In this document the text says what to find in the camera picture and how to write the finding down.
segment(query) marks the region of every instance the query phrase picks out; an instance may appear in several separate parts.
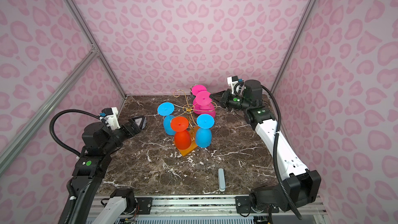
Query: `gray oblong object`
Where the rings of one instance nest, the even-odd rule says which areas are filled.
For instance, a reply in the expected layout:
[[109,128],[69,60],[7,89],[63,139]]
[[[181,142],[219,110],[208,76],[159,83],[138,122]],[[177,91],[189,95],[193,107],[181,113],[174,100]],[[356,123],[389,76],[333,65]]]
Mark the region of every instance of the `gray oblong object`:
[[220,188],[220,191],[223,192],[225,191],[225,177],[224,177],[224,169],[219,168],[218,169],[218,186]]

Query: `pink wall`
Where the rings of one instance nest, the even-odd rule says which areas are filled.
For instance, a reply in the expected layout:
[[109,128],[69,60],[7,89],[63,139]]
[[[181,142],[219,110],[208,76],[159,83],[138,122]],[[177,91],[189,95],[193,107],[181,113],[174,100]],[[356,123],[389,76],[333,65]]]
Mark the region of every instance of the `pink wall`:
[[398,222],[398,0],[320,0],[277,90],[334,223]]
[[90,47],[62,0],[0,0],[0,153]]
[[75,0],[124,90],[270,87],[307,0]]
[[[51,118],[71,108],[98,114],[105,107],[119,107],[121,101],[101,63],[95,60],[0,178],[1,223],[57,222],[68,196],[66,182],[77,160],[51,138]],[[65,114],[57,120],[55,131],[62,141],[80,151],[83,129],[95,121],[82,114]]]

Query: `orange base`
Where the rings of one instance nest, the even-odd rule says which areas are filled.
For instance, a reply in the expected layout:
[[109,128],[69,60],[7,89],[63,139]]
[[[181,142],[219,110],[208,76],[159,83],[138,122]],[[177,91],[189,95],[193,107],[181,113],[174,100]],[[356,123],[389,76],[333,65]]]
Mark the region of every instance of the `orange base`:
[[193,130],[189,130],[189,131],[188,131],[189,134],[191,134],[191,137],[192,137],[191,146],[188,147],[188,149],[180,150],[180,149],[177,148],[183,157],[185,157],[185,156],[188,155],[190,152],[192,152],[196,147],[198,147],[197,144],[196,144],[196,142],[195,142],[195,135],[196,135],[196,131],[197,131],[198,129],[199,129],[199,127],[194,127]]

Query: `brown marble surface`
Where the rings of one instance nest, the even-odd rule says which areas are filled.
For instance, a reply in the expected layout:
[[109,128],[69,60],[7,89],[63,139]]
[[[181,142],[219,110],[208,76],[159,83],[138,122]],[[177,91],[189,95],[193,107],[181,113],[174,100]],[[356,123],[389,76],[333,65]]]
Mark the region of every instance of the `brown marble surface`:
[[[133,187],[135,194],[199,195],[247,194],[261,185],[275,185],[272,157],[260,137],[246,124],[243,112],[218,107],[211,128],[209,147],[196,148],[182,157],[173,136],[163,129],[157,107],[163,102],[184,105],[185,98],[173,96],[130,96],[119,123],[137,115],[147,116],[147,126],[112,155],[113,160],[97,194]],[[176,107],[173,115],[182,110]],[[218,190],[218,168],[225,173],[226,191]]]

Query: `pink patterned wallpaper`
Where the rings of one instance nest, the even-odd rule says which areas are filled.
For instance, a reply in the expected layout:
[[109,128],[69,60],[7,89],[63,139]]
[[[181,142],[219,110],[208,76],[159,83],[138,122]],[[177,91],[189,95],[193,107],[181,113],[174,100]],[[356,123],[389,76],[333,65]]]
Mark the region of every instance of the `pink patterned wallpaper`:
[[128,94],[270,87],[307,0],[75,0]]
[[[68,197],[66,183],[77,159],[51,138],[51,118],[71,108],[98,114],[105,107],[119,107],[121,101],[107,72],[94,60],[0,178],[1,223],[57,223]],[[80,151],[84,144],[83,129],[95,121],[78,113],[65,114],[57,120],[55,131],[63,142]]]
[[90,47],[62,0],[0,0],[0,153]]
[[398,222],[398,0],[320,0],[277,90],[336,224]]

